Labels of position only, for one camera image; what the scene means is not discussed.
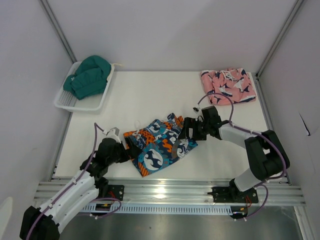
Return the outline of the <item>blue patterned shorts pile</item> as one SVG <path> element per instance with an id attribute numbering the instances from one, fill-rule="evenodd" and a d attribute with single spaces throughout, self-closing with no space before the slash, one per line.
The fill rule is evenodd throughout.
<path id="1" fill-rule="evenodd" d="M 183 126 L 184 118 L 172 112 L 163 120 L 155 119 L 142 129 L 123 134 L 128 150 L 129 142 L 141 150 L 131 161 L 142 177 L 171 166 L 198 146 L 193 139 L 179 139 Z"/>

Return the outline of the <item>pink shark print shorts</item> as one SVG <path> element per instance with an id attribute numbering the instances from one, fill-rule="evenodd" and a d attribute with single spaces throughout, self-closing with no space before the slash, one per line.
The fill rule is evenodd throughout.
<path id="1" fill-rule="evenodd" d="M 200 80 L 212 105 L 244 104 L 257 98 L 250 76 L 243 68 L 203 70 Z"/>

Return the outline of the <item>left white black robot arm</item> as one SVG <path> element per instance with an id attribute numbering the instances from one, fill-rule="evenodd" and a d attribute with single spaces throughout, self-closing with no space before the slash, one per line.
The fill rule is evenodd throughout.
<path id="1" fill-rule="evenodd" d="M 124 187 L 109 185 L 104 177 L 109 166 L 136 158 L 142 150 L 128 137 L 125 143 L 104 138 L 76 175 L 58 193 L 39 207 L 30 206 L 23 215 L 19 237 L 22 240 L 57 240 L 68 223 L 89 203 L 122 204 Z"/>

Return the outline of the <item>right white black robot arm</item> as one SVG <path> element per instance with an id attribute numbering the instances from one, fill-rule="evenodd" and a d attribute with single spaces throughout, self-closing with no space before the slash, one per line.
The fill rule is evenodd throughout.
<path id="1" fill-rule="evenodd" d="M 276 175 L 282 177 L 290 167 L 289 158 L 273 130 L 256 132 L 222 120 L 214 106 L 200 110 L 198 118 L 187 117 L 179 139 L 205 141 L 211 136 L 233 143 L 246 151 L 249 168 L 229 182 L 227 196 L 239 202 L 249 191 L 263 185 Z"/>

